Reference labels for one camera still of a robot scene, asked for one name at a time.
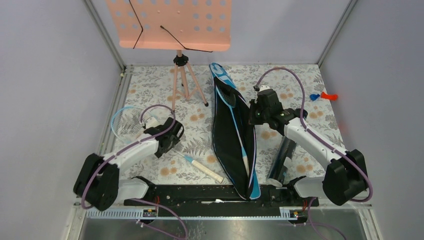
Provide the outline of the black shuttlecock tube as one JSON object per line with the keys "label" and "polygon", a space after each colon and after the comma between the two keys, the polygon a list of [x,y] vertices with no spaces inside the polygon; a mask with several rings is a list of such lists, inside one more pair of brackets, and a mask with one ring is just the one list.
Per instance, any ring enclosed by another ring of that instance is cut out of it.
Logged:
{"label": "black shuttlecock tube", "polygon": [[292,164],[297,143],[284,136],[278,149],[277,157],[272,162],[271,168],[266,178],[266,184],[281,188],[287,176],[289,167]]}

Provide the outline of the light blue racket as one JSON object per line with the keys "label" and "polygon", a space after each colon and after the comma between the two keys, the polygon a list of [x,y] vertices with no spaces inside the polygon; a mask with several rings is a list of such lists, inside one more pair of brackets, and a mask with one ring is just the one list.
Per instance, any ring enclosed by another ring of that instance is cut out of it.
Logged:
{"label": "light blue racket", "polygon": [[[114,135],[124,144],[130,144],[132,141],[138,139],[142,135],[142,131],[145,129],[144,123],[142,120],[140,120],[142,112],[143,110],[141,107],[126,106],[118,110],[111,118],[111,130]],[[173,151],[184,158],[191,165],[195,166],[200,171],[210,176],[217,183],[221,184],[223,182],[224,178],[222,176],[202,165],[193,157],[175,149]]]}
{"label": "light blue racket", "polygon": [[236,117],[235,117],[235,113],[233,111],[233,109],[236,107],[236,103],[237,103],[237,99],[236,99],[236,95],[234,93],[231,93],[230,91],[226,92],[223,91],[221,88],[216,88],[216,92],[218,94],[218,96],[220,97],[220,99],[224,102],[224,104],[229,108],[229,111],[231,113],[231,117],[234,123],[234,127],[237,133],[237,138],[239,140],[239,144],[241,147],[241,155],[242,155],[242,160],[243,160],[243,164],[246,170],[246,174],[249,175],[250,174],[250,168],[249,168],[249,162],[248,162],[248,156],[246,153],[246,150],[244,148],[243,142],[242,142],[242,138],[241,138],[241,134],[239,132],[239,128],[238,128],[238,124],[236,121]]}

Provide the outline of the blue sport racket bag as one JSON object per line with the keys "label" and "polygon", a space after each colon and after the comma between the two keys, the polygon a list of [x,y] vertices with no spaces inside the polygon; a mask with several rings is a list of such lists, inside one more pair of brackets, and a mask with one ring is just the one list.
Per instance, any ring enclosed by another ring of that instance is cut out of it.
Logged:
{"label": "blue sport racket bag", "polygon": [[[212,149],[236,193],[243,200],[256,200],[261,196],[256,175],[257,142],[255,127],[249,124],[250,108],[234,84],[231,76],[219,63],[209,64],[213,84],[214,110],[212,122]],[[217,87],[234,93],[236,107],[233,109],[241,140],[248,157],[250,174],[247,175],[240,142],[229,108],[220,99]]]}

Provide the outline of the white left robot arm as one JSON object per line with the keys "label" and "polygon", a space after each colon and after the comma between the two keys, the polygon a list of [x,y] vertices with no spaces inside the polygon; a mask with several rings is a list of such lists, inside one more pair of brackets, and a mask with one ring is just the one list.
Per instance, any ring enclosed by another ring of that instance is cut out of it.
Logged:
{"label": "white left robot arm", "polygon": [[73,186],[85,208],[105,211],[113,204],[137,199],[148,206],[155,200],[155,192],[146,180],[139,177],[121,179],[120,176],[140,161],[155,156],[160,158],[180,142],[184,126],[169,117],[164,124],[153,124],[139,139],[118,151],[105,155],[88,155]]}

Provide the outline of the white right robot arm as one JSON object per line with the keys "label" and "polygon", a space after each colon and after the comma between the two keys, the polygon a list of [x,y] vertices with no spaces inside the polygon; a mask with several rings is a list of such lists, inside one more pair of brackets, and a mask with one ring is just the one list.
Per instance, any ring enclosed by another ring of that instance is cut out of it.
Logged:
{"label": "white right robot arm", "polygon": [[299,177],[289,185],[287,201],[301,205],[309,197],[326,198],[341,206],[356,201],[356,196],[373,188],[367,175],[364,155],[357,149],[348,151],[313,131],[303,118],[303,109],[284,109],[277,93],[266,85],[256,87],[257,98],[250,103],[249,123],[269,127],[302,147],[325,168],[321,177]]}

